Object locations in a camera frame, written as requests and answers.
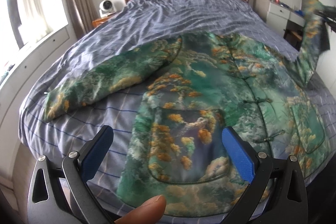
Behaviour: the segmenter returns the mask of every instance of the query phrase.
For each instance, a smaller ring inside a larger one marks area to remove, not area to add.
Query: jacket pocket
[[[292,106],[300,142],[307,154],[314,152],[324,141],[325,130],[317,108],[310,102]]]
[[[221,141],[220,110],[157,107],[151,128],[148,169],[159,181],[194,183],[227,173],[230,161]]]

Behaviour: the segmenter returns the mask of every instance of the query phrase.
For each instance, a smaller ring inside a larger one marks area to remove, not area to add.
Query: metal bolt
[[[267,154],[265,152],[259,152],[258,157],[261,159],[265,159],[267,157]]]
[[[294,155],[290,155],[290,157],[289,157],[289,158],[290,158],[290,160],[291,160],[291,161],[297,161],[297,157],[296,157],[296,156],[294,156]]]
[[[45,155],[41,155],[39,156],[39,158],[37,159],[38,161],[44,161],[45,160]]]
[[[77,156],[78,152],[77,151],[71,151],[69,153],[69,158],[75,158]]]

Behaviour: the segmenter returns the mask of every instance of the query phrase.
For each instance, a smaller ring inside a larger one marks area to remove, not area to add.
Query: finger
[[[166,209],[166,199],[158,195],[145,201],[140,207],[115,221],[116,224],[155,224],[163,216]]]

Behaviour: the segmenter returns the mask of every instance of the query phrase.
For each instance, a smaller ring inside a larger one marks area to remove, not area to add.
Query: jacket sleeve
[[[309,8],[305,10],[306,22],[302,44],[296,60],[292,62],[273,51],[273,54],[281,59],[290,76],[302,88],[307,86],[315,73],[322,51],[330,49],[324,20],[321,16],[314,14],[316,10],[323,10],[324,6],[317,0],[308,1]]]
[[[91,105],[107,95],[139,84],[176,57],[182,39],[155,40],[114,56],[87,74],[52,90],[44,104],[46,122],[79,107]]]

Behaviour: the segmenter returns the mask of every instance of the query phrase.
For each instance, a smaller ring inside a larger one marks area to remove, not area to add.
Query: patterned coat
[[[117,195],[136,207],[163,194],[166,214],[173,216],[225,213],[248,183],[221,143],[224,126],[232,126],[257,152],[296,155],[304,177],[330,153],[322,119],[303,90],[320,54],[320,25],[313,10],[306,14],[295,62],[235,33],[155,40],[50,92],[45,120],[150,77]],[[272,181],[263,199],[271,187]]]

